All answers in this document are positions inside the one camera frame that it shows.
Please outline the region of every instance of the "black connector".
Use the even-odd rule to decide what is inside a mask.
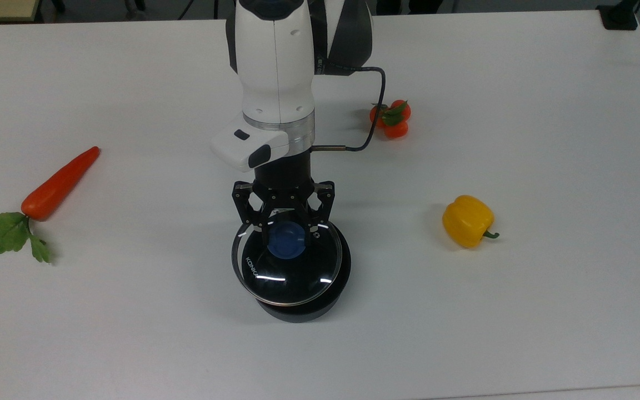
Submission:
[[[604,28],[610,31],[635,31],[638,27],[635,15],[638,8],[640,0],[622,0],[615,6],[597,6]]]

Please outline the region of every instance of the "glass lid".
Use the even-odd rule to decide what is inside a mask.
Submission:
[[[316,299],[335,281],[342,263],[342,246],[331,223],[310,233],[292,216],[275,210],[269,218],[268,246],[260,231],[241,226],[233,243],[233,266],[247,291],[266,304],[298,306]]]

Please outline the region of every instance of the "red tomato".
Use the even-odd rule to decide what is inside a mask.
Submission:
[[[402,110],[401,114],[404,116],[404,121],[411,117],[411,107],[409,107],[409,103],[407,101],[403,101],[399,99],[398,101],[394,101],[389,108],[395,108],[401,106],[402,103],[406,102],[407,106]]]
[[[401,121],[396,125],[384,128],[384,134],[386,134],[389,139],[397,139],[407,134],[407,132],[409,132],[409,124],[407,124],[406,121]]]
[[[369,112],[369,122],[373,122],[374,121],[374,114],[377,113],[377,106],[372,107],[371,111]],[[384,121],[382,121],[382,112],[379,113],[379,119],[377,119],[377,126],[378,128],[383,128],[387,125],[384,124]]]

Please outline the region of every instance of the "pepper stem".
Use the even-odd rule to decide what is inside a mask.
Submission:
[[[500,236],[500,233],[496,232],[496,233],[490,233],[488,231],[486,231],[485,233],[483,233],[483,236],[490,238],[490,239],[495,239],[498,236]]]

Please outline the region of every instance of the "black cable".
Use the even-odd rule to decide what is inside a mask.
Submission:
[[[365,148],[367,148],[367,146],[369,145],[369,142],[372,140],[372,137],[374,135],[374,128],[377,126],[377,121],[379,121],[379,108],[382,104],[382,102],[384,101],[384,87],[387,84],[387,76],[386,74],[384,74],[384,70],[379,68],[379,67],[360,67],[360,68],[356,68],[356,67],[348,67],[348,66],[341,66],[339,64],[335,64],[330,60],[325,60],[327,62],[327,65],[329,66],[333,66],[335,68],[340,68],[341,70],[345,70],[345,71],[355,71],[355,72],[365,72],[365,71],[374,71],[374,72],[378,72],[381,74],[382,76],[382,86],[381,89],[379,91],[379,100],[377,101],[377,112],[374,113],[374,119],[372,120],[372,126],[369,128],[369,134],[367,135],[367,139],[365,140],[364,144],[361,145],[360,147],[347,147],[345,145],[342,144],[321,144],[318,146],[310,146],[310,151],[311,152],[361,152],[362,150],[364,150]]]
[[[189,7],[191,7],[191,3],[193,3],[194,0],[189,0],[189,4],[187,5],[187,7],[184,9],[184,11],[182,11],[182,15],[179,16],[179,18],[177,18],[178,21],[181,20],[181,18],[184,18],[184,15],[186,14],[186,12],[189,10]]]

